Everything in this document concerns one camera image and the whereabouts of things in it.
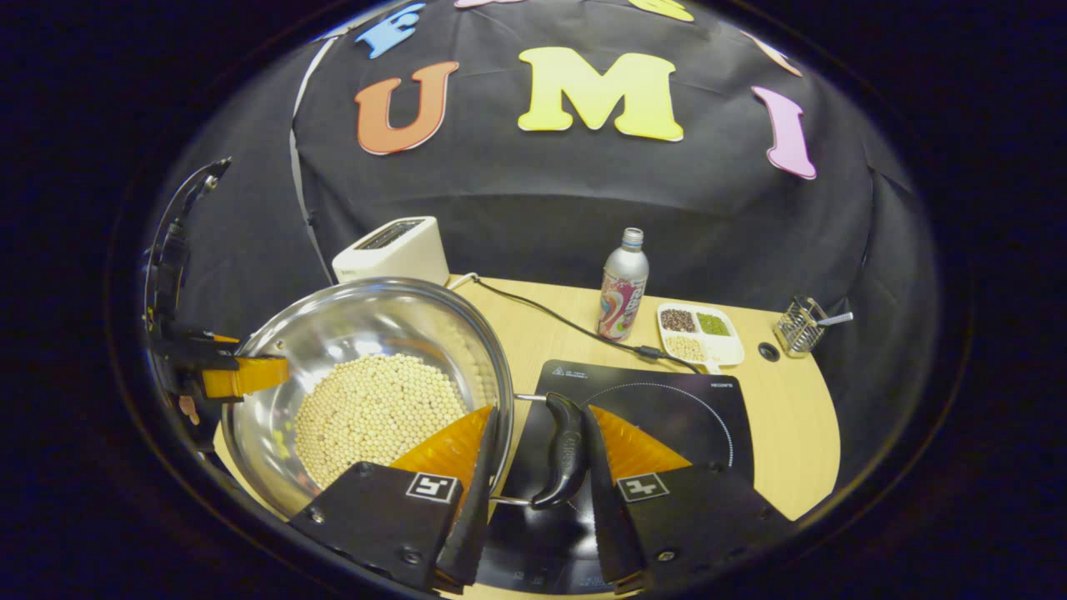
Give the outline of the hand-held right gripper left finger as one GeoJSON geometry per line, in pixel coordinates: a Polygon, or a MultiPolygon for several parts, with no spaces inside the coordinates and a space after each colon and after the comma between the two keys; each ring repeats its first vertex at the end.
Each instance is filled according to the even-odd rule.
{"type": "Polygon", "coordinates": [[[359,461],[290,519],[317,544],[419,593],[464,593],[488,532],[499,412],[424,441],[407,468],[359,461]]]}

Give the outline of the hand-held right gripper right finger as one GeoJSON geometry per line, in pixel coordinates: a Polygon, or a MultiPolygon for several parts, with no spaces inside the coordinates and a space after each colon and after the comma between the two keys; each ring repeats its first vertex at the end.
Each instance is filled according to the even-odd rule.
{"type": "Polygon", "coordinates": [[[586,411],[599,569],[614,593],[664,593],[723,577],[793,522],[720,461],[689,461],[598,406],[586,411]]]}

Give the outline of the black induction cooktop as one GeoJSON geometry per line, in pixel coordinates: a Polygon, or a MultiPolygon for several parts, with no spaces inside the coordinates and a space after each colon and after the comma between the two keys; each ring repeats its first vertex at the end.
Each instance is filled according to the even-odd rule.
{"type": "MultiPolygon", "coordinates": [[[[691,463],[717,461],[754,481],[752,436],[736,378],[638,372],[552,358],[542,365],[536,391],[594,405],[691,463]]],[[[609,593],[599,566],[589,486],[546,510],[497,506],[488,524],[477,583],[541,595],[609,593]]]]}

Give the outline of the stainless steel pot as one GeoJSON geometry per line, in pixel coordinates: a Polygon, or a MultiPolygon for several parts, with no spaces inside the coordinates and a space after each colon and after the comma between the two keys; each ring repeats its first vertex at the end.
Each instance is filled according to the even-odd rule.
{"type": "MultiPolygon", "coordinates": [[[[544,486],[527,498],[503,492],[514,406],[521,395],[512,385],[503,344],[484,315],[441,285],[412,278],[367,278],[313,293],[264,323],[246,340],[240,354],[288,360],[286,383],[225,407],[220,425],[228,465],[238,481],[268,512],[284,521],[325,490],[312,481],[296,455],[298,407],[337,364],[370,354],[415,356],[442,369],[468,409],[459,419],[484,407],[498,410],[490,478],[493,502],[534,510],[556,508],[574,498],[586,478],[583,411],[564,396],[546,392],[523,398],[548,409],[555,419],[544,486]]],[[[423,444],[389,465],[408,467],[423,444]]]]}

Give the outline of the pile of soybeans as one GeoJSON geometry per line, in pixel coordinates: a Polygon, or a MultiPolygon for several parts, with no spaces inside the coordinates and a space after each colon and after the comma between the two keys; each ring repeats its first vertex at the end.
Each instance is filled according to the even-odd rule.
{"type": "Polygon", "coordinates": [[[337,364],[305,395],[296,455],[324,489],[359,461],[395,463],[466,413],[453,380],[423,358],[363,356],[337,364]]]}

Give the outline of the white toaster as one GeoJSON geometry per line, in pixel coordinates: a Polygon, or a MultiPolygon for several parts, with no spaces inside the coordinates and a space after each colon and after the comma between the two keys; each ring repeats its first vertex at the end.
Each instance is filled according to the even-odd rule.
{"type": "Polygon", "coordinates": [[[343,248],[332,260],[338,283],[359,278],[417,278],[445,285],[450,272],[437,218],[396,219],[343,248]]]}

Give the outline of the white divided bean tray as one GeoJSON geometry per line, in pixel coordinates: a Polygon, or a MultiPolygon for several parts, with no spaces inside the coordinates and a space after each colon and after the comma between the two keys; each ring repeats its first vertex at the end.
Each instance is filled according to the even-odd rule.
{"type": "Polygon", "coordinates": [[[721,373],[746,358],[736,327],[717,307],[667,302],[656,315],[663,350],[698,372],[721,373]]]}

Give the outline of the silver drink bottle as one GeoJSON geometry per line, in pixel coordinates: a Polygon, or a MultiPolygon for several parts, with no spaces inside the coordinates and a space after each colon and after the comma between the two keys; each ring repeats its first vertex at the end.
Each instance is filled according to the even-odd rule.
{"type": "Polygon", "coordinates": [[[630,338],[650,277],[643,244],[641,228],[624,228],[620,246],[605,262],[599,290],[598,335],[602,338],[617,343],[630,338]]]}

